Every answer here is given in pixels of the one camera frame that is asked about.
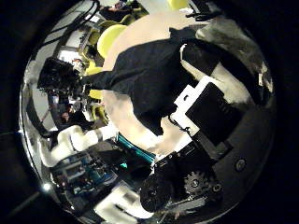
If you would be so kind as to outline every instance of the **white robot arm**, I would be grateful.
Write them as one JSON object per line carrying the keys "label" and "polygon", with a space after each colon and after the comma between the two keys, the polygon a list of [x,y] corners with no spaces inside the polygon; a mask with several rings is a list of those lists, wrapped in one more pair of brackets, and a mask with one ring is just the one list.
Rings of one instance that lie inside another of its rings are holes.
{"label": "white robot arm", "polygon": [[99,141],[116,137],[117,134],[118,130],[111,122],[103,128],[91,130],[86,133],[82,131],[80,126],[74,125],[58,134],[58,145],[52,151],[43,146],[39,146],[38,151],[43,164],[52,167],[59,161],[77,154],[78,151],[86,150]]}

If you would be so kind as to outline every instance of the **mechanical part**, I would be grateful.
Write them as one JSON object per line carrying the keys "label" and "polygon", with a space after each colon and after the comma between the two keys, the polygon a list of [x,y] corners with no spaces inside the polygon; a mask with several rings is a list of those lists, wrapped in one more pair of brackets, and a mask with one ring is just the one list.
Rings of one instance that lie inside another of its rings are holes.
{"label": "mechanical part", "polygon": [[213,187],[213,191],[214,192],[219,192],[221,190],[221,185],[220,184],[217,184]]}
{"label": "mechanical part", "polygon": [[208,189],[209,184],[208,180],[205,178],[204,173],[191,172],[184,179],[186,192],[192,195],[199,195],[204,192],[205,189]]}
{"label": "mechanical part", "polygon": [[235,163],[235,169],[238,172],[242,172],[246,167],[246,161],[244,159],[240,159]]}
{"label": "mechanical part", "polygon": [[143,183],[140,201],[144,209],[156,212],[166,206],[172,196],[172,184],[157,175],[150,175]]}
{"label": "mechanical part", "polygon": [[116,137],[117,134],[117,129],[111,123],[103,128],[86,133],[83,133],[80,126],[74,125],[58,134],[58,145],[52,151],[49,151],[47,147],[38,147],[40,158],[45,166],[52,167],[59,161],[77,154],[78,151],[86,150],[99,141]]}
{"label": "mechanical part", "polygon": [[153,215],[143,209],[138,194],[122,185],[114,188],[102,202],[94,207],[94,211],[109,223],[135,224],[137,223],[136,217],[149,218]]}

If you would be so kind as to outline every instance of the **person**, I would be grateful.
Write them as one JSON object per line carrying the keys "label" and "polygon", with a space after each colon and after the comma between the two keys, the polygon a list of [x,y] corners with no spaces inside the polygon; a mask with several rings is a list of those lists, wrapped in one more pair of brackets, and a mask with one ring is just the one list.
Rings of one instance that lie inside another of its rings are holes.
{"label": "person", "polygon": [[83,130],[91,130],[93,126],[93,121],[87,121],[82,111],[74,111],[71,105],[68,105],[61,119],[67,127],[79,125]]}
{"label": "person", "polygon": [[137,6],[136,1],[129,6],[126,0],[121,0],[113,7],[101,7],[100,14],[108,21],[120,22],[126,15],[132,14],[133,8]]}

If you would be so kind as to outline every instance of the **light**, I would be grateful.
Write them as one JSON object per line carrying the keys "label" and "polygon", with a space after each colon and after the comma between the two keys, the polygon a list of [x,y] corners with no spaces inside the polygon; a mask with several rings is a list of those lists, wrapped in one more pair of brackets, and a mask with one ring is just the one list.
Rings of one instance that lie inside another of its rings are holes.
{"label": "light", "polygon": [[44,189],[45,191],[49,191],[49,190],[51,189],[51,184],[49,184],[49,183],[44,184],[44,185],[43,185],[43,189]]}

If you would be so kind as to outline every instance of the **desk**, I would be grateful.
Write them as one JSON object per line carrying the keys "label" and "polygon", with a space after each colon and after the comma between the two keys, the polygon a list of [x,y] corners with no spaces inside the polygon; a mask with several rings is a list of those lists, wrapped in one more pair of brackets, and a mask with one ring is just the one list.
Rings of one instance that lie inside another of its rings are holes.
{"label": "desk", "polygon": [[[180,11],[159,12],[149,14],[129,25],[113,43],[103,70],[112,70],[119,53],[132,46],[169,38],[170,27],[182,29],[191,24],[200,24],[194,18],[186,18],[185,15]],[[103,99],[108,116],[121,134],[138,147],[153,153],[168,154],[186,137],[186,133],[180,131],[166,118],[163,118],[161,123],[164,135],[157,137],[135,117],[131,99],[127,95],[103,91]]]}

